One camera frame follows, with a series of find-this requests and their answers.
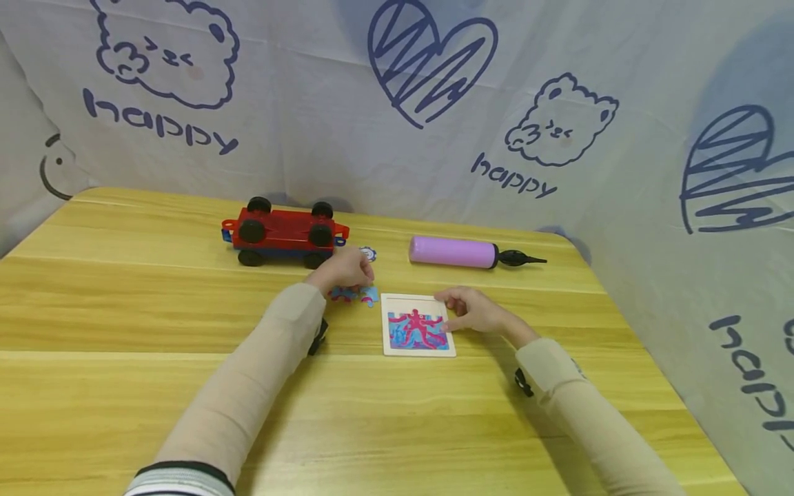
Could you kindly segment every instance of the beige sleeve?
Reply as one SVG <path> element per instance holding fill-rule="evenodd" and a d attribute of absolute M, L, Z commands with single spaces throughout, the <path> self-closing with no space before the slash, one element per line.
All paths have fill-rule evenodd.
<path fill-rule="evenodd" d="M 656 452 L 556 341 L 533 341 L 515 355 L 538 404 L 584 450 L 607 493 L 685 494 Z"/>
<path fill-rule="evenodd" d="M 232 484 L 281 386 L 309 351 L 326 300 L 309 284 L 289 286 L 199 391 L 155 462 L 195 461 Z"/>

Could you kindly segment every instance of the left hand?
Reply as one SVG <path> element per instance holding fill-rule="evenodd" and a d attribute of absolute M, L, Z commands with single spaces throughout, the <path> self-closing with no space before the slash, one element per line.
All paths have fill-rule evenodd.
<path fill-rule="evenodd" d="M 371 286 L 373 281 L 375 281 L 375 272 L 367 256 L 352 245 L 339 248 L 305 280 L 306 283 L 316 286 L 323 294 L 334 286 Z"/>

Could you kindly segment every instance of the black pump nozzle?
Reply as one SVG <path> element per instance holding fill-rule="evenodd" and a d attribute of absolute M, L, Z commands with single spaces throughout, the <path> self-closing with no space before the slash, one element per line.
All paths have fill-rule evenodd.
<path fill-rule="evenodd" d="M 546 263 L 547 260 L 536 259 L 533 256 L 525 255 L 519 250 L 505 250 L 496 256 L 499 262 L 509 265 L 510 267 L 518 267 L 524 263 Z"/>

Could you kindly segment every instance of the small round sticker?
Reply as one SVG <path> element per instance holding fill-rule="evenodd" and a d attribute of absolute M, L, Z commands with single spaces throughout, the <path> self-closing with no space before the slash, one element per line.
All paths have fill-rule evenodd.
<path fill-rule="evenodd" d="M 374 262 L 375 258 L 377 258 L 378 256 L 378 254 L 375 253 L 375 250 L 373 250 L 369 246 L 362 246 L 359 249 L 361 250 L 362 253 L 364 253 L 367 256 L 367 260 L 369 260 L 370 262 Z"/>

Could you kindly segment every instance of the hand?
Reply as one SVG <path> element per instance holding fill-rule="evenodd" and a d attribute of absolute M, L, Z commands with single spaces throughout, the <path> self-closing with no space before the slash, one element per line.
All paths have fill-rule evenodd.
<path fill-rule="evenodd" d="M 334 286 L 371 286 L 374 280 L 375 272 L 367 256 L 358 247 L 348 245 L 339 248 L 305 282 L 325 294 Z"/>
<path fill-rule="evenodd" d="M 481 333 L 496 333 L 505 337 L 516 348 L 540 336 L 525 321 L 494 303 L 482 292 L 466 286 L 439 291 L 434 297 L 444 302 L 457 318 L 441 327 L 446 332 L 470 328 Z"/>

